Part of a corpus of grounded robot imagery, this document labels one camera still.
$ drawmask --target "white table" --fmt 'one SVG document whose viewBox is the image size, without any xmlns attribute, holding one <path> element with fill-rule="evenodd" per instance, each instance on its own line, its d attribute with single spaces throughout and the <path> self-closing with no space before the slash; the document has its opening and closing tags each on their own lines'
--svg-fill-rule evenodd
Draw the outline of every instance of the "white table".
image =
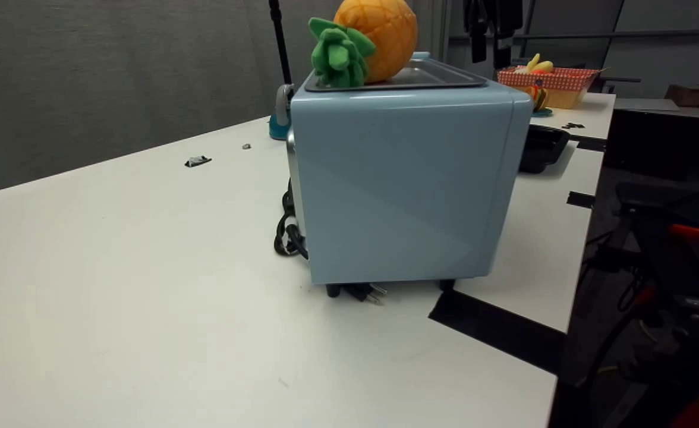
<svg viewBox="0 0 699 428">
<path fill-rule="evenodd" d="M 566 161 L 515 180 L 493 274 L 459 284 L 559 331 L 602 154 Z M 278 258 L 284 179 L 258 119 L 0 190 L 0 428 L 547 424 L 556 378 L 430 321 L 438 288 L 327 299 Z"/>
</svg>

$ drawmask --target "green leaves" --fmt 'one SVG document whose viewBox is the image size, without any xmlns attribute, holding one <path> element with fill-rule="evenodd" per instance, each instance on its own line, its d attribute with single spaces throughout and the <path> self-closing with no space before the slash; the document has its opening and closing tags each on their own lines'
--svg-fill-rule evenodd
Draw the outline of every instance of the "green leaves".
<svg viewBox="0 0 699 428">
<path fill-rule="evenodd" d="M 327 19 L 308 19 L 308 31 L 317 39 L 312 50 L 312 69 L 332 88 L 358 88 L 366 82 L 366 57 L 375 51 L 369 35 Z"/>
</svg>

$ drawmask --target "light blue toaster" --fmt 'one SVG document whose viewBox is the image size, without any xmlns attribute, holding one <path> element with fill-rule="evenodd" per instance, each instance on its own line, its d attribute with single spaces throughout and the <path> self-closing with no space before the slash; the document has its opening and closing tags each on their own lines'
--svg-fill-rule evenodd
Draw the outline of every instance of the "light blue toaster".
<svg viewBox="0 0 699 428">
<path fill-rule="evenodd" d="M 510 199 L 530 97 L 414 55 L 389 82 L 289 103 L 287 144 L 312 280 L 485 276 Z"/>
</svg>

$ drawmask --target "orange fruit toy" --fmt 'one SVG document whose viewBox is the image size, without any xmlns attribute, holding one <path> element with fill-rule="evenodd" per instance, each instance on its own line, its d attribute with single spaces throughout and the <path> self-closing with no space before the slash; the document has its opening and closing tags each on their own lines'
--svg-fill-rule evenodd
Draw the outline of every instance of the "orange fruit toy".
<svg viewBox="0 0 699 428">
<path fill-rule="evenodd" d="M 404 0 L 344 0 L 332 22 L 372 39 L 375 51 L 369 57 L 366 82 L 394 75 L 405 66 L 419 43 L 415 15 Z"/>
</svg>

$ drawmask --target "black tape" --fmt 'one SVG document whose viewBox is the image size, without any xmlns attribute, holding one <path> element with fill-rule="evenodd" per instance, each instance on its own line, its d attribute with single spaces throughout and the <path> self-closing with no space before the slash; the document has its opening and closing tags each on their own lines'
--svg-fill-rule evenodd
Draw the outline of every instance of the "black tape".
<svg viewBox="0 0 699 428">
<path fill-rule="evenodd" d="M 427 319 L 559 376 L 567 337 L 554 328 L 454 290 L 442 293 Z"/>
<path fill-rule="evenodd" d="M 606 139 L 581 138 L 581 136 L 571 136 L 571 139 L 578 139 L 580 150 L 606 151 Z"/>
<path fill-rule="evenodd" d="M 594 204 L 594 194 L 567 192 L 566 204 L 574 204 L 574 206 L 591 208 L 591 204 Z"/>
</svg>

